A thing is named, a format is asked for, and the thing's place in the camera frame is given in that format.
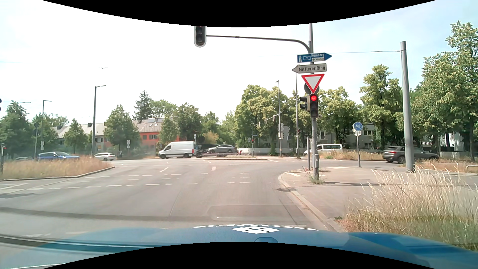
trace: yield sign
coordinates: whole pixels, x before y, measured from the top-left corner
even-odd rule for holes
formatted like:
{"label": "yield sign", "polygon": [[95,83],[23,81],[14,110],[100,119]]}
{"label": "yield sign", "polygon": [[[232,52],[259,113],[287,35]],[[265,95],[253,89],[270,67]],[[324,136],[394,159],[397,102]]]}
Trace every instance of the yield sign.
{"label": "yield sign", "polygon": [[325,74],[302,75],[302,78],[304,79],[307,87],[309,87],[310,92],[315,93],[324,75]]}

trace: blue car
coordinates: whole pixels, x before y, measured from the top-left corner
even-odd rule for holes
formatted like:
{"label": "blue car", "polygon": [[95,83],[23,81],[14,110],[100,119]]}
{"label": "blue car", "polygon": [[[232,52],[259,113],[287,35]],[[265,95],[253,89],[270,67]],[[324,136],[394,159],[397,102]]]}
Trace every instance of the blue car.
{"label": "blue car", "polygon": [[61,151],[52,151],[52,152],[43,152],[38,154],[37,160],[66,160],[66,159],[73,159],[77,160],[80,159],[80,156],[70,155],[66,152]]}

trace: blue direction sign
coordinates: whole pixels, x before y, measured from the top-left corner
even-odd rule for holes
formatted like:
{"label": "blue direction sign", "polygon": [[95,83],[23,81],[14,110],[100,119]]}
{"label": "blue direction sign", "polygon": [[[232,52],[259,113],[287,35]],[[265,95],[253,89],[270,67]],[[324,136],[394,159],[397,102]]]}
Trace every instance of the blue direction sign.
{"label": "blue direction sign", "polygon": [[297,55],[297,62],[322,62],[327,61],[332,55],[327,53],[312,53],[312,54],[303,54]]}
{"label": "blue direction sign", "polygon": [[359,122],[354,123],[353,126],[354,126],[355,131],[362,131],[362,129],[363,129],[362,123],[359,123]]}

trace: sky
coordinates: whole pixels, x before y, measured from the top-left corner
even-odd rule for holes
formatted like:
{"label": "sky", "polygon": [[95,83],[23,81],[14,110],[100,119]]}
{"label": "sky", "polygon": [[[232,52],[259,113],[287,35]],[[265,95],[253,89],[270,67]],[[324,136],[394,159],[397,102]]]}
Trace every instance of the sky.
{"label": "sky", "polygon": [[[436,0],[393,11],[313,24],[314,52],[332,55],[321,89],[343,86],[361,103],[363,78],[383,64],[402,85],[400,50],[406,41],[410,87],[422,80],[424,57],[449,51],[451,24],[478,27],[478,1]],[[210,35],[297,39],[308,43],[309,25],[257,28],[207,27]],[[304,94],[292,69],[306,48],[294,42],[208,37],[198,48],[193,27],[122,18],[41,0],[0,0],[0,117],[11,101],[31,119],[42,112],[106,121],[121,104],[130,115],[145,90],[154,100],[192,104],[222,120],[244,89],[280,86]]]}

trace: traffic light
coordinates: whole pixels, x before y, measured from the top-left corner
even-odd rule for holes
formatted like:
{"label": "traffic light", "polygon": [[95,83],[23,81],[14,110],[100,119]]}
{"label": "traffic light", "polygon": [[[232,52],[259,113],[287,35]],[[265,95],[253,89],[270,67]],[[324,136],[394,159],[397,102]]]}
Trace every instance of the traffic light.
{"label": "traffic light", "polygon": [[204,47],[206,45],[206,27],[194,26],[194,45],[196,47]]}
{"label": "traffic light", "polygon": [[304,102],[305,104],[300,104],[299,107],[300,109],[304,109],[304,110],[307,110],[309,111],[310,109],[310,99],[309,99],[309,96],[301,96],[299,97],[299,100],[301,102]]}
{"label": "traffic light", "polygon": [[319,100],[316,94],[309,95],[310,100],[310,117],[317,118],[319,116]]}

